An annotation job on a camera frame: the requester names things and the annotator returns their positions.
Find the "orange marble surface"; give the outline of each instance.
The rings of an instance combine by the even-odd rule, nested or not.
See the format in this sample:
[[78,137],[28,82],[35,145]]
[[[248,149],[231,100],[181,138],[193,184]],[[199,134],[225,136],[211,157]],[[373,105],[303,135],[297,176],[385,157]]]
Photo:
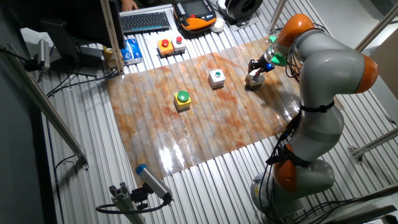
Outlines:
[[[299,86],[285,68],[267,73],[259,90],[245,90],[249,60],[268,45],[260,39],[110,79],[109,97],[132,169],[146,163],[165,177],[282,132],[300,100]],[[219,68],[224,88],[212,90],[208,74]],[[189,92],[192,104],[178,113],[173,97],[180,90]]]

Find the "emergency stop button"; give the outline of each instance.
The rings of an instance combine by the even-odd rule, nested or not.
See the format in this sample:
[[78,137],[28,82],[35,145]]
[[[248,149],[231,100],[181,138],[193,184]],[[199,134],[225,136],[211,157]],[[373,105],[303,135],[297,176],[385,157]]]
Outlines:
[[162,47],[167,47],[167,46],[169,46],[169,41],[166,39],[162,40]]
[[175,40],[176,40],[176,42],[177,42],[178,44],[181,44],[181,42],[182,42],[182,37],[177,37]]

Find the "keyboard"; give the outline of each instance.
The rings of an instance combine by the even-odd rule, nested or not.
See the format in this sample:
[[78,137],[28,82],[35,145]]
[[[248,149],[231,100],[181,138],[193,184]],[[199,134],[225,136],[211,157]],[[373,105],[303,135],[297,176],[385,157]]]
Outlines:
[[170,29],[170,24],[165,12],[121,16],[120,18],[125,34],[138,34]]

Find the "green button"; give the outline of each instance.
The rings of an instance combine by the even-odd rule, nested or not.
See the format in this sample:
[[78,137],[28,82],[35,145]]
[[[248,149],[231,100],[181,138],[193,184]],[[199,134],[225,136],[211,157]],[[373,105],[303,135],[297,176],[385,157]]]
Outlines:
[[179,93],[177,95],[177,99],[180,102],[185,103],[189,99],[189,93],[187,91],[185,91],[185,90],[179,91]]

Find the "orange button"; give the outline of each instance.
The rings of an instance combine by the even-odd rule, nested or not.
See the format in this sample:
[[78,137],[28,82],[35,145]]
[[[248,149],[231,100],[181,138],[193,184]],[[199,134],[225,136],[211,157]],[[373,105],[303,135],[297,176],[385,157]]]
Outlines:
[[167,46],[169,46],[169,41],[166,39],[162,40],[162,47],[167,47]]

